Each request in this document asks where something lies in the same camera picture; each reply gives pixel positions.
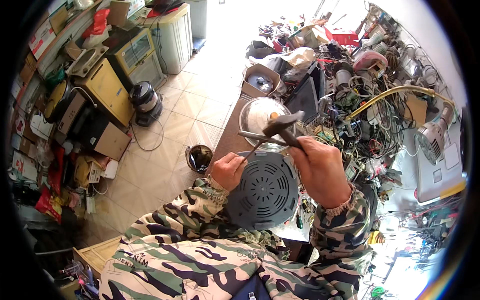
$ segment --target person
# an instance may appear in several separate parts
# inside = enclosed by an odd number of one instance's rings
[[[318,203],[311,265],[287,261],[269,230],[228,223],[222,208],[247,161],[229,153],[172,203],[128,228],[101,274],[100,299],[356,299],[372,258],[369,203],[347,182],[340,151],[311,137],[289,148],[307,193]]]

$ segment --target elastic cuff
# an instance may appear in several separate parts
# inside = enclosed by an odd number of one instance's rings
[[[223,186],[221,186],[220,183],[216,182],[215,179],[213,179],[212,176],[210,176],[210,174],[208,174],[206,180],[208,184],[210,184],[210,186],[215,190],[216,193],[224,197],[227,197],[230,194],[230,192],[227,191]]]
[[[353,191],[355,190],[353,188],[353,184],[348,183],[350,188],[352,189],[352,193],[350,193],[350,198],[343,202],[340,206],[335,207],[335,208],[324,208],[325,213],[327,216],[338,216],[340,215],[345,209],[351,209],[352,207],[355,206],[357,202],[357,197],[353,197]]]

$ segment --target jacket sleeve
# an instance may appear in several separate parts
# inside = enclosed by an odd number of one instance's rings
[[[311,267],[349,299],[358,293],[360,278],[372,260],[370,206],[353,185],[350,199],[333,209],[318,206],[310,235],[320,257]]]
[[[199,238],[200,231],[217,230],[208,226],[227,203],[228,191],[213,178],[197,179],[194,188],[187,188],[171,203],[163,205],[166,215],[158,211],[146,214],[125,232],[124,243],[155,235],[157,242],[175,243]]]

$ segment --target hammer head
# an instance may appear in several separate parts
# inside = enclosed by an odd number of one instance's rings
[[[263,129],[263,133],[268,137],[272,137],[290,127],[297,120],[302,119],[304,115],[305,112],[299,110],[292,115],[278,116],[275,120],[269,121],[268,125]]]

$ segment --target brass pipe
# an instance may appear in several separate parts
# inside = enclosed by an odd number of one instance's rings
[[[445,102],[448,102],[448,103],[450,103],[450,105],[455,107],[455,103],[452,100],[444,97],[443,95],[440,95],[439,93],[435,92],[431,88],[426,88],[426,87],[421,87],[421,86],[416,86],[416,85],[401,85],[401,86],[396,86],[396,87],[393,87],[389,90],[386,90],[386,91],[380,93],[379,95],[376,95],[372,99],[368,100],[367,103],[365,103],[364,105],[359,107],[357,110],[352,112],[350,115],[348,115],[345,118],[345,121],[351,120],[353,117],[355,117],[356,115],[358,115],[359,113],[361,113],[362,111],[364,111],[365,109],[370,107],[373,103],[377,102],[378,100],[383,99],[383,98],[387,97],[388,95],[398,93],[398,92],[403,92],[403,91],[419,92],[419,93],[427,94],[430,97],[439,97],[441,100],[443,100]]]

